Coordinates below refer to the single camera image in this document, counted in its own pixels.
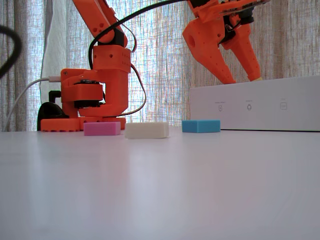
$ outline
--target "orange 3d printed part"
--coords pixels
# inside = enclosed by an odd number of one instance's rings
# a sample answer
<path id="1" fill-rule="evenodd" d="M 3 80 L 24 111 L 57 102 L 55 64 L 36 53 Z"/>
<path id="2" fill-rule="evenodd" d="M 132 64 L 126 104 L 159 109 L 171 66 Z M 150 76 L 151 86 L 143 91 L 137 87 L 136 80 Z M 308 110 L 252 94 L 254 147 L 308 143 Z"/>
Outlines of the orange 3d printed part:
<path id="1" fill-rule="evenodd" d="M 183 32 L 193 57 L 223 84 L 236 81 L 219 51 L 221 44 L 231 49 L 246 71 L 250 81 L 261 79 L 260 66 L 251 46 L 250 23 L 255 6 L 270 0 L 190 0 L 196 17 Z"/>
<path id="2" fill-rule="evenodd" d="M 92 35 L 96 37 L 114 24 L 115 12 L 104 0 L 73 0 Z M 131 72 L 131 51 L 120 27 L 103 36 L 93 48 L 93 69 L 61 71 L 61 102 L 65 119 L 43 119 L 41 131 L 70 132 L 83 130 L 84 123 L 125 120 L 114 118 L 128 108 L 128 74 Z"/>

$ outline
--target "pink block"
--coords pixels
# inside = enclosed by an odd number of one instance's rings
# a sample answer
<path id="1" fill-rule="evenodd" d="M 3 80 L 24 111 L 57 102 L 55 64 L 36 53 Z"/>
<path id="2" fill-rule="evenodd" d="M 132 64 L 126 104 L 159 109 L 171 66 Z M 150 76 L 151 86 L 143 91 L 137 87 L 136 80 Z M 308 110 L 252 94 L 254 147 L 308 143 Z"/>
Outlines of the pink block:
<path id="1" fill-rule="evenodd" d="M 83 125 L 85 136 L 115 136 L 121 132 L 121 123 L 116 122 L 85 122 Z"/>

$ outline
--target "button icon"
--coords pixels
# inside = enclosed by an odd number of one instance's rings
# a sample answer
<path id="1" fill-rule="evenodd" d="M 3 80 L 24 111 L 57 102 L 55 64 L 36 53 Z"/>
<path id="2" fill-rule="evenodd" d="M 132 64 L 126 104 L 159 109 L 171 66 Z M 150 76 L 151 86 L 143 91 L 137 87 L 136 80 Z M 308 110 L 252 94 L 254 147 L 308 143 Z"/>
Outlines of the button icon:
<path id="1" fill-rule="evenodd" d="M 281 110 L 287 110 L 288 109 L 288 103 L 287 102 L 282 102 L 280 104 L 280 109 Z"/>

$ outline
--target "blue block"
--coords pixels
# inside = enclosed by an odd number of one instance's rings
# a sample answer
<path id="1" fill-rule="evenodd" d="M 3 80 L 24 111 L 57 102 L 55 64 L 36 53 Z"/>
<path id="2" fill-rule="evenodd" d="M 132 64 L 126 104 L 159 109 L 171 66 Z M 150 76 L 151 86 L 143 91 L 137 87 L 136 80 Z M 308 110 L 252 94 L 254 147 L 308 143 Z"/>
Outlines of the blue block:
<path id="1" fill-rule="evenodd" d="M 184 133 L 218 133 L 221 131 L 220 120 L 183 120 Z"/>

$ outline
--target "table surface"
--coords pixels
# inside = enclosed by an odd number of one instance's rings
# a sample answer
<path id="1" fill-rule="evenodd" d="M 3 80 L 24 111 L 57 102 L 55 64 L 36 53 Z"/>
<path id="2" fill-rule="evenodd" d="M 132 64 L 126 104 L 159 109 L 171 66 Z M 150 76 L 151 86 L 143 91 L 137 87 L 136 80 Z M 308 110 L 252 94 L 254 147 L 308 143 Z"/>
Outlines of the table surface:
<path id="1" fill-rule="evenodd" d="M 0 133 L 1 240 L 316 240 L 320 133 Z"/>

